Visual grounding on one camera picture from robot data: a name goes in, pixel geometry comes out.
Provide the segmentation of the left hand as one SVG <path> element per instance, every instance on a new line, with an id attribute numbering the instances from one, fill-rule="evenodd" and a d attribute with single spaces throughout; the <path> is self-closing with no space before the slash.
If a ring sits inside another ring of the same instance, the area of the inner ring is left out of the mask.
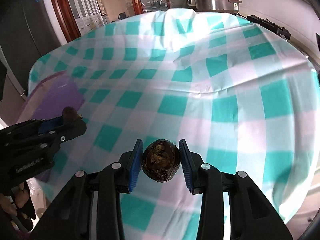
<path id="1" fill-rule="evenodd" d="M 36 213 L 26 181 L 6 193 L 1 193 L 1 210 L 21 232 L 28 233 L 33 230 Z"/>

